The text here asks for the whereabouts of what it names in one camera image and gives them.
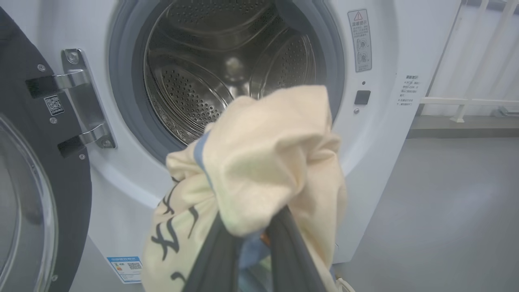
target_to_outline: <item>instruction label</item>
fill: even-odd
[[[406,75],[402,89],[400,89],[400,96],[398,97],[397,105],[400,107],[413,105],[419,87],[420,81],[418,75]]]
[[[371,70],[371,35],[367,10],[348,12],[351,35],[353,36],[353,51],[355,52],[355,71]]]
[[[123,283],[135,284],[141,282],[142,263],[139,257],[107,259]]]

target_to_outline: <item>stainless steel drum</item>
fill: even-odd
[[[289,27],[273,1],[183,0],[155,24],[145,83],[164,127],[189,144],[238,96],[313,84],[319,62],[309,37]]]

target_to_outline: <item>gray floor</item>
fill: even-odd
[[[407,140],[353,259],[357,292],[518,291],[519,139]]]

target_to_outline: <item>washing machine door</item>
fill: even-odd
[[[83,253],[90,165],[63,80],[0,8],[0,291],[68,291]]]

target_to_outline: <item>door glass window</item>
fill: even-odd
[[[47,176],[29,145],[0,115],[0,291],[46,291],[57,220]]]

